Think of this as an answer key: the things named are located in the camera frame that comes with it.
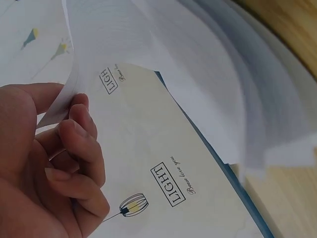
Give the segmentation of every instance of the light bulb illustration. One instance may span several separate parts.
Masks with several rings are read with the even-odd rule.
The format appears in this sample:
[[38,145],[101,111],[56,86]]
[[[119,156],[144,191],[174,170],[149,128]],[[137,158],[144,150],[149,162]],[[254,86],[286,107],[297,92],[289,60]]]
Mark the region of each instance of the light bulb illustration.
[[56,56],[59,56],[67,51],[67,44],[66,43],[60,43],[55,54],[52,56],[51,60],[55,59]]
[[64,54],[65,52],[69,54],[69,49],[71,48],[71,42],[70,40],[67,38],[66,40],[64,40],[64,38],[62,38],[60,44],[57,47],[57,50],[55,52],[55,54],[51,57],[51,59],[49,61],[46,62],[46,64],[39,70],[37,71],[36,74],[33,75],[33,77],[31,78],[31,81],[53,60],[55,59],[57,56],[60,56],[62,54]]
[[39,35],[39,30],[37,28],[33,28],[28,36],[28,38],[23,42],[23,46],[21,48],[24,49],[24,47],[26,47],[26,45],[32,41],[34,41]]
[[9,6],[7,6],[6,9],[4,10],[4,12],[0,15],[0,18],[9,10],[10,7],[12,7],[12,5],[13,5],[16,1],[20,1],[20,0],[12,0],[12,3],[9,4]]
[[108,221],[120,214],[122,214],[124,217],[133,217],[141,212],[143,212],[147,207],[149,203],[147,199],[145,198],[144,194],[137,193],[126,200],[124,200],[121,205],[119,206],[120,212],[108,219],[105,219],[103,222]]

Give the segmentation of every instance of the paper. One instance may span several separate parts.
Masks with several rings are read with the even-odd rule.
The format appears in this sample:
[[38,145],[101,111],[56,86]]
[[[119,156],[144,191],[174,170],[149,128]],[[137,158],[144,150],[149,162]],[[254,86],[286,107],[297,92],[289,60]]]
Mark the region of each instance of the paper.
[[106,164],[102,191],[111,210],[91,237],[262,238],[155,73],[128,64],[104,70],[116,89],[109,93],[101,76],[91,80],[87,93]]
[[310,128],[297,90],[283,65],[263,39],[226,3],[218,0],[212,4],[196,2],[234,41],[253,75],[264,109],[267,164],[313,165]]
[[313,76],[301,64],[297,57],[266,27],[233,1],[226,0],[226,3],[257,31],[270,46],[278,59],[284,64],[298,90],[310,125],[313,131],[317,131],[317,84]]
[[62,4],[74,48],[74,65],[66,86],[37,128],[60,122],[72,96],[83,92],[88,81],[98,75],[100,65],[149,58],[147,21],[130,0],[63,0]]
[[241,163],[257,174],[265,165],[313,165],[300,97],[266,43],[222,1],[180,2],[192,12],[169,0],[65,0],[77,83],[69,78],[43,120],[58,116],[39,126],[66,115],[69,95],[79,92],[75,85],[87,88],[99,65],[124,61],[160,70],[225,163]]
[[[0,73],[1,85],[45,81],[65,82],[62,72],[70,70],[65,53],[39,72],[53,56],[59,42],[68,37],[60,1],[12,1],[14,4],[0,18]],[[51,69],[57,68],[54,75]]]

